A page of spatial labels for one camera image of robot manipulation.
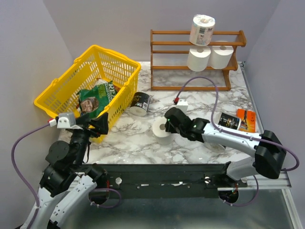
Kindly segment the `white paper roll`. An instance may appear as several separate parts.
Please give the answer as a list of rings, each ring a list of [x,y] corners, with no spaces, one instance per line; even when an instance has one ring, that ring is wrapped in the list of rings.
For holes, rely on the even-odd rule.
[[[169,145],[173,141],[173,135],[166,132],[165,124],[167,119],[165,117],[159,117],[152,125],[152,132],[157,142],[160,145]]]
[[[232,46],[212,46],[209,65],[214,69],[224,69],[227,67],[233,52]]]
[[[189,49],[187,67],[194,72],[206,69],[211,49],[208,46],[194,46]]]

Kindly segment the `plastic pinkish paper roll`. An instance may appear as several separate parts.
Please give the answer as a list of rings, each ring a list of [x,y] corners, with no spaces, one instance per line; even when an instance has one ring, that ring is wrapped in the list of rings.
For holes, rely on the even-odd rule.
[[[215,19],[211,16],[197,14],[193,17],[190,31],[190,43],[197,46],[207,46],[213,35]]]

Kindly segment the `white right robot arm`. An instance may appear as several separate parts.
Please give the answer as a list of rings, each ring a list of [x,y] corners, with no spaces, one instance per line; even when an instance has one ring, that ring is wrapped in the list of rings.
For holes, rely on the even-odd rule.
[[[249,157],[225,164],[219,175],[220,183],[230,187],[236,181],[249,176],[262,175],[278,179],[282,170],[286,150],[272,132],[262,134],[245,133],[216,125],[209,120],[190,119],[182,110],[172,107],[164,115],[167,132],[178,133],[190,141],[212,143],[236,149]]]

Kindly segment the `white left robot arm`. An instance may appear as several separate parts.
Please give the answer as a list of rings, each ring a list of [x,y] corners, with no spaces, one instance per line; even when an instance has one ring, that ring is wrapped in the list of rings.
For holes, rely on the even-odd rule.
[[[74,113],[60,113],[49,121],[50,126],[72,132],[69,142],[54,142],[46,156],[49,163],[44,169],[38,189],[38,203],[33,206],[23,229],[58,229],[82,196],[95,188],[106,188],[109,184],[107,171],[98,164],[90,165],[80,183],[70,192],[67,190],[83,165],[83,158],[90,146],[90,138],[108,134],[108,113],[95,119],[88,114],[78,118]]]

